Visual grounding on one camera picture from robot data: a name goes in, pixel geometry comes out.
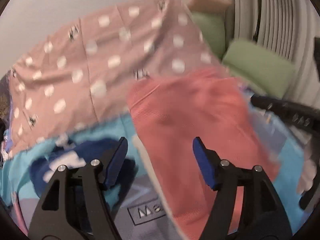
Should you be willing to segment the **white gloved right hand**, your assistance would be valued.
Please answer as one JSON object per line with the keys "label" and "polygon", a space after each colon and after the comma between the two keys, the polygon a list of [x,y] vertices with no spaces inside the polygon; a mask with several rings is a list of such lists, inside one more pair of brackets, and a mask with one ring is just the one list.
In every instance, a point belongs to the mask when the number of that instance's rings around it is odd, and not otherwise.
{"label": "white gloved right hand", "polygon": [[304,148],[304,163],[302,173],[297,186],[297,193],[302,194],[309,191],[313,186],[313,180],[317,174],[317,167],[315,162],[311,159],[312,147],[311,140],[308,141]]}

